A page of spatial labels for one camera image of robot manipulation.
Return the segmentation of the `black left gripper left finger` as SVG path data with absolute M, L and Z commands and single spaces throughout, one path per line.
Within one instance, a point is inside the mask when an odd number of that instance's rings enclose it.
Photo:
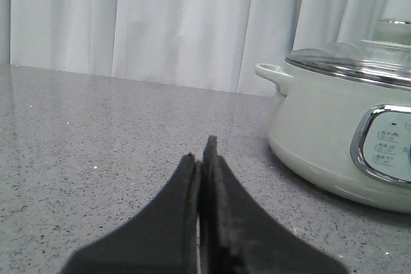
M 113 232 L 75 251 L 62 273 L 196 273 L 201 176 L 184 155 L 158 195 Z

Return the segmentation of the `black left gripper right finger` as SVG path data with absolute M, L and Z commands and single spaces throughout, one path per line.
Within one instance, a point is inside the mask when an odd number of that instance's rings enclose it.
M 202 273 L 347 273 L 272 218 L 245 190 L 209 136 L 201 164 Z

